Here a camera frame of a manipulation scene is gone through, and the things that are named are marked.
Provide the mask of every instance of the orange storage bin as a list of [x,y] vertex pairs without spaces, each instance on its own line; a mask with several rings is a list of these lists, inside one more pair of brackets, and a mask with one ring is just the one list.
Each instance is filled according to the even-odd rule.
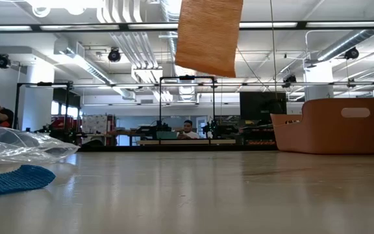
[[302,115],[271,118],[281,151],[374,154],[374,98],[312,100],[303,105]]

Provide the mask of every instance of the ceiling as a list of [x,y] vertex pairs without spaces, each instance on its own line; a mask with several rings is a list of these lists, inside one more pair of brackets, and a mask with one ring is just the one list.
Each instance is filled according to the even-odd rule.
[[[141,13],[144,21],[163,21],[159,4],[149,4],[142,1]],[[244,0],[242,21],[271,21],[273,20],[374,20],[374,0],[272,0],[273,15],[269,0]],[[74,16],[64,9],[54,9],[45,18],[36,18],[31,13],[31,6],[22,2],[0,1],[0,24],[7,23],[99,23],[96,10],[88,9],[85,13]],[[236,52],[236,76],[240,77],[232,82],[262,82],[272,81],[284,67],[293,62],[289,57],[300,57],[306,49],[309,52],[321,51],[335,43],[350,32],[312,32],[308,36],[308,48],[305,44],[304,31],[240,31],[238,49]],[[171,64],[168,39],[159,38],[166,32],[148,32],[150,44],[160,64]],[[72,80],[74,83],[92,83],[93,77],[74,64],[68,64],[53,54],[54,41],[60,37],[79,41],[86,48],[86,58],[98,65],[110,76],[116,78],[117,83],[133,83],[131,78],[131,64],[127,59],[118,63],[110,63],[107,54],[111,47],[116,46],[108,33],[64,33],[64,34],[0,34],[0,46],[29,46],[41,54],[56,61],[57,81]],[[275,41],[275,58],[273,44]],[[374,52],[374,37],[357,45],[360,58]],[[374,67],[374,57],[365,59],[348,69],[340,69],[344,60],[335,60],[333,64],[339,67],[334,72],[336,81]],[[292,71],[299,81],[303,80],[303,69],[297,67]],[[171,75],[171,69],[165,71]],[[280,81],[285,74],[279,74]],[[374,76],[364,81],[374,81]],[[238,87],[223,88],[224,92],[235,92]],[[347,87],[336,87],[337,90],[347,90]],[[374,86],[365,87],[362,91],[373,90]],[[257,87],[245,87],[243,90],[260,90]],[[91,94],[111,95],[111,90],[92,90]]]

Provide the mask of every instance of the blue scrubber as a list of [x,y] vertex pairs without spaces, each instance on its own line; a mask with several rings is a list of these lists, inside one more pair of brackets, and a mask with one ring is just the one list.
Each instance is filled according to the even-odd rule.
[[54,173],[41,166],[22,165],[13,172],[0,174],[0,194],[40,189],[55,177]]

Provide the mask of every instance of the white column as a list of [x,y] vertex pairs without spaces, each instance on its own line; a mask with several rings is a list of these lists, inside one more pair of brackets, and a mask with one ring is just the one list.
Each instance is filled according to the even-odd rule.
[[[26,83],[54,82],[55,68],[50,64],[37,64],[27,67]],[[39,130],[51,123],[52,88],[23,88],[23,116],[21,130],[30,127]]]
[[[333,82],[330,61],[315,64],[314,68],[305,69],[306,82]],[[329,86],[310,86],[305,88],[305,101],[323,98],[333,98],[334,89]]]

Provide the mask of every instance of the white ceiling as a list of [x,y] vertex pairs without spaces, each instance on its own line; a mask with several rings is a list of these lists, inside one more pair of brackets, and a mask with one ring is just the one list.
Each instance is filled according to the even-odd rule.
[[[80,16],[73,16],[66,10],[52,10],[46,18],[35,18],[28,3],[0,2],[0,24],[7,23],[98,23],[94,9],[88,9]],[[143,3],[142,17],[145,21],[162,21],[160,6]],[[374,0],[273,0],[274,20],[370,20],[374,17]],[[242,21],[271,20],[269,0],[244,0]],[[335,43],[349,32],[313,32],[308,36],[308,50],[320,51]],[[158,62],[170,63],[167,39],[160,39],[160,34],[166,32],[149,32],[149,40]],[[65,64],[53,55],[54,41],[65,36],[81,42],[86,46],[86,58],[89,58],[107,73],[130,73],[131,64],[125,61],[109,63],[106,57],[110,47],[116,46],[108,33],[67,33],[67,34],[0,34],[0,46],[29,46],[45,56],[58,62],[60,71],[56,72],[57,80],[72,79],[75,83],[90,83],[91,76],[76,65]],[[303,31],[275,31],[276,67],[271,54],[273,49],[272,32],[270,31],[240,31],[238,48],[244,59],[254,72],[267,82],[283,67],[292,62],[285,59],[298,57],[306,50],[305,32]],[[362,56],[374,52],[374,37],[357,46]],[[96,52],[104,53],[99,58]],[[251,78],[257,81],[248,65],[239,53],[236,53],[236,76]],[[374,66],[374,58],[367,59],[349,68],[349,75],[366,70]],[[301,80],[302,69],[296,69],[295,74]],[[335,79],[347,77],[347,70],[334,74]],[[130,75],[120,75],[118,83],[133,82]],[[100,94],[108,94],[108,90],[97,90]]]

